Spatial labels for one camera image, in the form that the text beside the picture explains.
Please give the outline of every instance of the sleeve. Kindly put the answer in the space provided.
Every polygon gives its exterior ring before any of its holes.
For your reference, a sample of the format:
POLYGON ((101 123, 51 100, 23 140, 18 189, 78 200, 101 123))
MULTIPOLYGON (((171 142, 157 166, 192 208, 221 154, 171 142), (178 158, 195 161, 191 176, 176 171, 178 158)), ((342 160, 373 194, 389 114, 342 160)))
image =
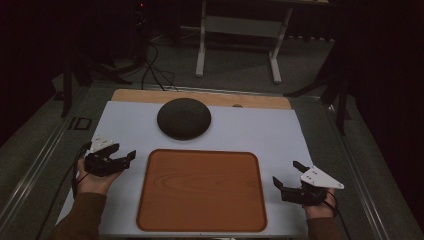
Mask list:
POLYGON ((314 218, 306 220, 311 240, 339 240, 339 230, 334 218, 314 218))
POLYGON ((69 214, 56 225, 47 239, 99 239, 99 225, 105 204, 105 195, 98 193, 78 194, 69 214))

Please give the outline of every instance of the metal stand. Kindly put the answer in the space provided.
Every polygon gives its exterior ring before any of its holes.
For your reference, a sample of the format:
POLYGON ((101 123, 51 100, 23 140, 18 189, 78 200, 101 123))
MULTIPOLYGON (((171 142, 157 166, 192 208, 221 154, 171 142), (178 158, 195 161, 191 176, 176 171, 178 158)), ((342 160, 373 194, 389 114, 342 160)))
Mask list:
POLYGON ((200 22, 200 47, 197 57, 196 77, 203 76, 205 65, 205 35, 208 32, 220 32, 239 35, 251 35, 259 37, 272 37, 277 39, 277 43, 269 53, 272 75, 274 82, 279 84, 282 82, 280 70, 278 68, 277 56, 280 51, 281 44, 286 33, 288 23, 293 12, 293 8, 286 11, 284 21, 261 21, 250 19, 238 19, 219 16, 206 15, 206 0, 202 1, 202 18, 200 22))

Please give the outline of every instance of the cable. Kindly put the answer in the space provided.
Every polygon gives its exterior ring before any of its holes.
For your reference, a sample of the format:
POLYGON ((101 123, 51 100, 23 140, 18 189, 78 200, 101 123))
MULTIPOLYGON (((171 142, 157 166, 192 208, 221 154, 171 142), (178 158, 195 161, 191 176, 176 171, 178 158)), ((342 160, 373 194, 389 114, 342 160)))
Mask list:
POLYGON ((334 198, 334 201, 336 202, 336 205, 333 207, 330 203, 328 203, 327 201, 323 201, 323 203, 325 204, 325 205, 327 205, 329 208, 331 208, 331 210, 333 210, 333 213, 334 213, 334 217, 336 216, 336 215, 339 215, 339 217, 340 217, 340 221, 342 222, 342 225, 343 225, 343 229, 345 230, 345 233, 346 233, 346 236, 347 236, 347 238, 349 239, 349 240, 352 240, 352 238, 351 238, 351 236, 350 236, 350 233, 349 233, 349 230, 347 229, 347 226, 346 226, 346 223, 345 223, 345 221, 344 221, 344 219, 343 219, 343 216, 342 216, 342 214, 340 213, 340 211, 339 211, 339 203, 337 202, 337 198, 336 198, 336 196, 334 196, 334 194, 332 194, 331 192, 328 192, 327 191, 327 193, 329 193, 331 196, 333 196, 333 198, 334 198))
POLYGON ((154 45, 152 45, 152 44, 150 44, 149 45, 149 47, 151 47, 151 48, 153 48, 153 50, 155 51, 155 55, 154 55, 154 57, 153 57, 153 60, 150 60, 149 58, 147 58, 146 57, 146 64, 147 64, 147 69, 146 69, 146 71, 144 72, 144 74, 143 74, 143 76, 142 76, 142 78, 141 78, 141 89, 143 90, 143 88, 144 88, 144 81, 145 81, 145 79, 146 79, 146 76, 147 76, 147 73, 150 71, 151 73, 152 73, 152 75, 153 75, 153 79, 155 80, 155 82, 160 86, 160 88, 163 90, 163 91, 167 91, 167 90, 169 90, 169 88, 171 88, 171 87, 173 87, 175 90, 177 90, 178 91, 178 89, 177 89, 177 87, 175 86, 175 84, 173 83, 173 81, 174 81, 174 79, 175 79, 175 74, 174 73, 172 73, 172 72, 169 72, 169 71, 161 71, 161 70, 159 70, 155 65, 154 65, 154 62, 156 61, 156 59, 158 58, 158 55, 159 55, 159 51, 158 51, 158 49, 154 46, 154 45), (156 73, 155 73, 155 71, 157 71, 157 72, 159 72, 160 73, 160 75, 169 83, 169 86, 167 87, 167 89, 165 89, 164 87, 163 87, 163 85, 162 85, 162 83, 159 81, 159 79, 158 79, 158 77, 156 76, 156 73), (165 75, 164 75, 164 73, 168 73, 168 74, 171 74, 172 75, 172 79, 171 80, 169 80, 165 75))
POLYGON ((56 189, 56 192, 55 192, 55 194, 54 194, 54 196, 53 196, 53 200, 52 200, 52 202, 50 203, 49 209, 47 210, 46 216, 44 217, 43 223, 41 224, 41 227, 40 227, 40 229, 38 230, 38 233, 37 233, 37 236, 35 237, 35 240, 40 239, 40 236, 41 236, 41 234, 43 233, 44 227, 46 226, 47 220, 48 220, 48 219, 49 219, 49 217, 50 217, 50 213, 51 213, 51 211, 52 211, 52 209, 53 209, 54 203, 56 202, 56 198, 57 198, 57 196, 59 195, 59 192, 60 192, 60 190, 62 189, 63 183, 65 182, 66 178, 68 177, 69 172, 70 172, 72 169, 75 169, 75 163, 77 163, 77 162, 78 162, 78 160, 81 158, 81 155, 82 155, 83 153, 85 153, 85 152, 86 152, 86 150, 88 149, 88 148, 87 148, 87 146, 88 146, 88 147, 90 147, 90 145, 91 145, 91 142, 86 143, 86 144, 84 144, 84 145, 83 145, 83 146, 79 149, 79 151, 78 151, 77 155, 75 156, 74 161, 72 162, 72 165, 71 165, 71 166, 69 166, 68 170, 66 170, 65 175, 63 176, 62 180, 60 181, 59 187, 56 189))

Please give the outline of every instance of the dark floor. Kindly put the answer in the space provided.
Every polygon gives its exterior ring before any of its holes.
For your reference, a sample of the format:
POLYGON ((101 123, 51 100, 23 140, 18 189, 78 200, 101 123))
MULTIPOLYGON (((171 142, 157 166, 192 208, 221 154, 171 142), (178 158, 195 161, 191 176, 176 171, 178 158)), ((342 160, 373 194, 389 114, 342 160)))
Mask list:
MULTIPOLYGON (((161 38, 155 41, 167 42, 161 38)), ((233 46, 231 50, 222 43, 210 42, 202 78, 194 74, 198 51, 195 41, 187 39, 178 46, 155 43, 155 46, 158 49, 155 66, 168 71, 162 72, 168 80, 156 72, 164 86, 170 85, 168 81, 174 75, 172 83, 180 91, 282 96, 314 80, 332 43, 285 40, 278 57, 285 80, 280 85, 272 81, 264 46, 252 49, 233 46)), ((148 55, 153 59, 153 48, 149 48, 148 55)), ((103 106, 115 89, 140 89, 144 71, 145 68, 125 76, 132 85, 117 85, 100 77, 96 77, 90 88, 75 84, 74 104, 67 118, 60 117, 61 102, 49 101, 0 149, 1 239, 35 238, 73 155, 83 142, 91 139, 103 106), (72 118, 91 119, 92 127, 86 131, 68 129, 72 118)), ((159 89, 151 74, 146 76, 144 88, 159 89)), ((334 112, 317 100, 321 92, 322 89, 317 89, 290 101, 314 163, 348 186, 338 196, 352 239, 423 239, 354 99, 349 98, 350 119, 345 121, 343 137, 335 127, 334 112)), ((42 236, 54 226, 68 191, 67 180, 42 236)))

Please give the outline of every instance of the orange tray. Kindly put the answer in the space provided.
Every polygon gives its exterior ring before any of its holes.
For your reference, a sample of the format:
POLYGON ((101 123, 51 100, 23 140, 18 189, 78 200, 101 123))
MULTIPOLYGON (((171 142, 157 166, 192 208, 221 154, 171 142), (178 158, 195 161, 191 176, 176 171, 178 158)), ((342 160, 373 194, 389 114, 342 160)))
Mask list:
POLYGON ((256 156, 247 152, 153 151, 137 224, 143 231, 262 231, 267 219, 256 156))

